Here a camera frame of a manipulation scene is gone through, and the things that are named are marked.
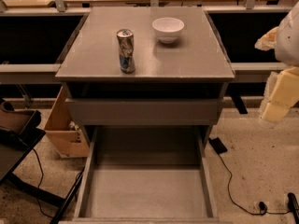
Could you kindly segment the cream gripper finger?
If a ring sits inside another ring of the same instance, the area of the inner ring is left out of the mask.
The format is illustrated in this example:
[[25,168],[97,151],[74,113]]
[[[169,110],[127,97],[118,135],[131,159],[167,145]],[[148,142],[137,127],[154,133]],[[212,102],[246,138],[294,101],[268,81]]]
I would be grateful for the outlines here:
[[299,102],[299,68],[272,72],[263,95],[258,122],[262,127],[274,128]]
[[276,44],[276,36],[278,32],[278,27],[274,27],[266,34],[264,34],[261,38],[257,40],[254,47],[259,50],[268,51],[273,49]]

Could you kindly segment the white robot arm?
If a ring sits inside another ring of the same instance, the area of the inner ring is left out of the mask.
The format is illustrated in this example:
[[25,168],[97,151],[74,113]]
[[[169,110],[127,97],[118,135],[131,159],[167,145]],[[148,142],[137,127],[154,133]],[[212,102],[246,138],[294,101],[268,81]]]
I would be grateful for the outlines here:
[[287,65],[280,73],[270,74],[260,106],[259,124],[273,128],[299,101],[299,2],[254,47],[264,51],[272,49],[276,59]]

